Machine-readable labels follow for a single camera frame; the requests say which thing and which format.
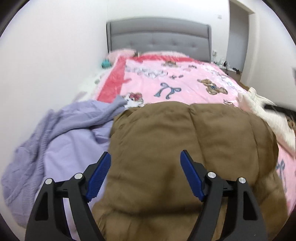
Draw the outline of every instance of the bed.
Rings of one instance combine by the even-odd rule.
[[[98,71],[81,85],[75,101],[92,98],[111,103],[121,95],[127,100],[126,108],[163,101],[239,107],[238,94],[247,92],[210,63],[210,25],[168,18],[117,20],[107,23],[107,42],[109,52],[132,48],[139,53],[175,51],[183,55],[119,56],[111,69]],[[295,163],[295,159],[279,145],[277,172],[283,182],[289,214],[296,203]],[[103,192],[104,185],[90,207]],[[72,237],[79,240],[69,203],[67,200],[64,203]]]

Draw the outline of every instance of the white blanket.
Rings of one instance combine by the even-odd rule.
[[[254,88],[250,88],[246,94],[239,93],[238,101],[239,107],[243,111],[251,112],[265,120],[276,135],[278,143],[285,148],[292,157],[296,156],[295,134],[294,131],[289,128],[285,115],[274,111],[265,111],[263,109],[264,104],[274,105],[272,101],[257,95]]]

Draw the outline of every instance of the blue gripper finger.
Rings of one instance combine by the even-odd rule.
[[[193,163],[192,163],[193,161],[190,160],[191,157],[188,156],[189,154],[187,155],[187,153],[188,152],[184,150],[180,154],[181,166],[189,182],[193,195],[196,196],[201,202],[203,202],[205,198],[205,194],[202,191],[202,180],[204,179],[204,177],[202,177],[201,179],[198,176],[198,173],[196,172],[193,166]]]
[[[99,193],[99,190],[103,184],[103,181],[111,167],[111,155],[107,153],[99,163],[98,167],[92,174],[88,181],[87,193],[85,198],[87,202],[90,202]]]

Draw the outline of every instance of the white wall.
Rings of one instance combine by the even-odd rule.
[[[0,38],[0,176],[46,111],[70,103],[97,69],[107,53],[106,21],[103,0],[30,0],[12,19]],[[0,212],[23,240],[2,195]]]
[[[230,27],[226,60],[243,71],[249,39],[249,13],[230,2]]]
[[[296,107],[296,46],[277,15],[262,1],[244,0],[251,14],[249,45],[241,81],[277,104]]]
[[[212,50],[226,58],[229,36],[228,0],[108,0],[110,20],[143,16],[180,18],[210,24]]]

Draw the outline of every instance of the teddy bear print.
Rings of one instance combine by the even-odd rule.
[[[214,84],[212,81],[205,79],[205,80],[197,80],[198,82],[202,83],[204,86],[206,86],[206,91],[210,94],[210,95],[216,95],[218,93],[222,93],[227,95],[228,91],[223,88],[223,87],[217,87],[216,84]]]
[[[296,131],[296,121],[291,119],[291,117],[286,116],[287,122],[288,122],[288,126],[290,127],[290,129],[292,129],[293,131]]]
[[[176,62],[174,61],[166,61],[164,64],[162,64],[162,66],[169,66],[169,67],[175,67],[175,68],[178,68],[179,66],[177,65]]]

